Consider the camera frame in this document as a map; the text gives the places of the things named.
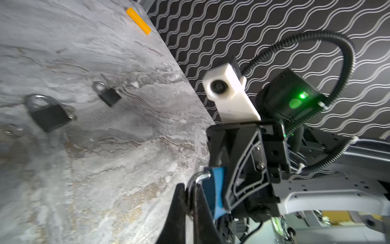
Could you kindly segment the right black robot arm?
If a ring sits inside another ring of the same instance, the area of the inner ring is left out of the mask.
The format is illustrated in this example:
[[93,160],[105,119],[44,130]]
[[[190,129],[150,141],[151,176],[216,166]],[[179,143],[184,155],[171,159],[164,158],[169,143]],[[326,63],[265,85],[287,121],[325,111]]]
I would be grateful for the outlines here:
[[[342,52],[339,79],[322,94],[291,69],[252,102],[246,80],[277,52],[325,41]],[[360,212],[365,227],[390,241],[390,143],[342,136],[307,126],[340,97],[355,69],[355,50],[343,34],[314,30],[284,38],[240,69],[235,60],[207,71],[203,87],[221,124],[207,129],[209,166],[187,186],[187,212],[196,244],[229,244],[234,220],[262,225],[297,212]]]

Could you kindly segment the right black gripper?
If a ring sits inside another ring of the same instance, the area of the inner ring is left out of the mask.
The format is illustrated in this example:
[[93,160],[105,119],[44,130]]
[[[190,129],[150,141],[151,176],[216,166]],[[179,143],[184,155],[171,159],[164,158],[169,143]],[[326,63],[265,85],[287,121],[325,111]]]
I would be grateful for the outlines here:
[[214,125],[206,130],[208,167],[223,167],[223,207],[234,218],[265,222],[280,215],[273,187],[290,173],[284,124],[265,120]]

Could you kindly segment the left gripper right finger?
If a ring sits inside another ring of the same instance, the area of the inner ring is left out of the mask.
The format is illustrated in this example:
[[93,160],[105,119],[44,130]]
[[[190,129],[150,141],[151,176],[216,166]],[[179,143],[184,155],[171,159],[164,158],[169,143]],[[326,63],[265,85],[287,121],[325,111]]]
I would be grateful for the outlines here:
[[194,186],[193,230],[195,244],[221,244],[208,203],[200,184]]

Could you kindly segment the black padlock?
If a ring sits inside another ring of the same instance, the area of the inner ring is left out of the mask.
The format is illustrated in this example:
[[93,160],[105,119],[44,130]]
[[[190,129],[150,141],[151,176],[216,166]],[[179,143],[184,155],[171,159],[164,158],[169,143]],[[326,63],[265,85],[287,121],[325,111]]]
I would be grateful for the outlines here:
[[101,77],[103,81],[94,81],[91,87],[106,105],[113,107],[122,99],[120,88],[105,75],[102,74]]
[[74,107],[64,105],[51,96],[26,95],[24,104],[29,116],[45,133],[77,120]]

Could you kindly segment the blue padlock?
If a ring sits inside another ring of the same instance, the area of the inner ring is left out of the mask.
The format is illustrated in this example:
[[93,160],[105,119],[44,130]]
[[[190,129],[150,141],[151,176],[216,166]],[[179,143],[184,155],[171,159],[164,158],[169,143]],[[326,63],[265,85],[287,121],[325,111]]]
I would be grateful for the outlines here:
[[196,184],[200,184],[204,191],[214,221],[227,213],[223,207],[222,200],[224,172],[225,169],[223,167],[205,167],[203,171],[195,173],[190,178],[185,189],[188,215],[192,213],[194,208],[193,202]]

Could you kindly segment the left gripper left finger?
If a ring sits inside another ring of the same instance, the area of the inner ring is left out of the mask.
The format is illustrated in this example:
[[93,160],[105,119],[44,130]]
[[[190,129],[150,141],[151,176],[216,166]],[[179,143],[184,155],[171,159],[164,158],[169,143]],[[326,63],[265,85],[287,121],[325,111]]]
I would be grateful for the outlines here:
[[177,184],[164,227],[156,244],[186,243],[186,193],[184,183]]

